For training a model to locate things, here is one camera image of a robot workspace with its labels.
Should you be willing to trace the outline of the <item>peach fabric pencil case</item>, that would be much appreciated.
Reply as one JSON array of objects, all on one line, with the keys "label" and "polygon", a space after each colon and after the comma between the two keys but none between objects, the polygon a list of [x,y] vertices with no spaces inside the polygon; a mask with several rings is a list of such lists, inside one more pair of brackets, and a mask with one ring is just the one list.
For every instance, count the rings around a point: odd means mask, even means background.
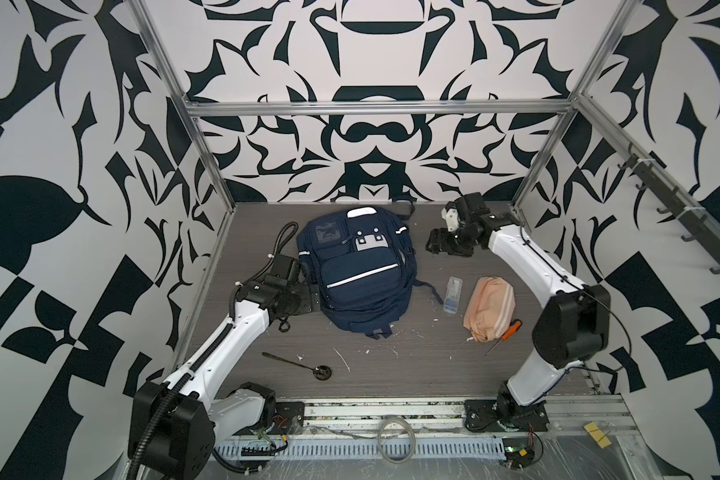
[{"label": "peach fabric pencil case", "polygon": [[497,340],[508,330],[515,306],[511,284],[500,277],[481,277],[464,314],[463,326],[479,343]]}]

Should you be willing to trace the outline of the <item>navy blue student backpack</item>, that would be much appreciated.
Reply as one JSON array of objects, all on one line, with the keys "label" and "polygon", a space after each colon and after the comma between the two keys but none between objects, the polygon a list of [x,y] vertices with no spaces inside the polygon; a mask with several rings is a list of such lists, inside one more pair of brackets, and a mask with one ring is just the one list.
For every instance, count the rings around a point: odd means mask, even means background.
[{"label": "navy blue student backpack", "polygon": [[297,235],[305,278],[317,287],[321,311],[339,329],[375,340],[391,336],[416,287],[444,303],[433,285],[417,278],[410,217],[361,206],[315,218]]}]

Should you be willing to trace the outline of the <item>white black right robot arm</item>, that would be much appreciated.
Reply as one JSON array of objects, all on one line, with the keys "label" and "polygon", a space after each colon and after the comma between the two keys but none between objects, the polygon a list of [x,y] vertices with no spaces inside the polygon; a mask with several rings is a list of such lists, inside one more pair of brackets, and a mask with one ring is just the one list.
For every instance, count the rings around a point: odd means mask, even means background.
[{"label": "white black right robot arm", "polygon": [[426,249],[469,257],[479,246],[499,256],[525,282],[543,308],[532,330],[533,349],[497,397],[497,417],[507,419],[539,405],[571,370],[608,346],[610,293],[567,272],[513,218],[482,211],[467,220],[454,207],[441,211],[444,228],[431,232]]}]

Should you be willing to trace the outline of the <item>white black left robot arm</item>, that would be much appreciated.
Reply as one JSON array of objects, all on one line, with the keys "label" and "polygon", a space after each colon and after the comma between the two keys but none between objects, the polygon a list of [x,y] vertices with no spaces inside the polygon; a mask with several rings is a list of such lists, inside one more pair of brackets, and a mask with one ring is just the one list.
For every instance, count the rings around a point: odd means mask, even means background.
[{"label": "white black left robot arm", "polygon": [[298,229],[294,221],[281,228],[265,266],[234,288],[227,315],[199,350],[162,382],[138,389],[125,478],[151,469],[166,479],[195,479],[218,455],[220,442],[242,429],[270,427],[276,406],[272,390],[245,383],[224,400],[217,394],[272,323],[287,332],[290,318],[312,309],[310,289],[299,280],[300,261],[282,252]]}]

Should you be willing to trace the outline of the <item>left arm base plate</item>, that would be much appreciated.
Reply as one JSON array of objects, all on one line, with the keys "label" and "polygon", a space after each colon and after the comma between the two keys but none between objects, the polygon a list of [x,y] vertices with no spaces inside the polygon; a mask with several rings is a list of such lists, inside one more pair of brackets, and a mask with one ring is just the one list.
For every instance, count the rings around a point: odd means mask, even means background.
[{"label": "left arm base plate", "polygon": [[264,406],[261,428],[267,434],[287,435],[303,427],[306,404],[302,401],[269,402]]}]

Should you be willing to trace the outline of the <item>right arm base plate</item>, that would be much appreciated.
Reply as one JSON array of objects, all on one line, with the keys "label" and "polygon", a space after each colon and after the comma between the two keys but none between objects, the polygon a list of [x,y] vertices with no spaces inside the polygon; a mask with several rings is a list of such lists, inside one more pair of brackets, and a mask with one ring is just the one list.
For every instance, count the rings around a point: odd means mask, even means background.
[{"label": "right arm base plate", "polygon": [[508,393],[496,399],[469,399],[464,402],[464,427],[473,433],[547,432],[549,417],[546,402],[521,406]]}]

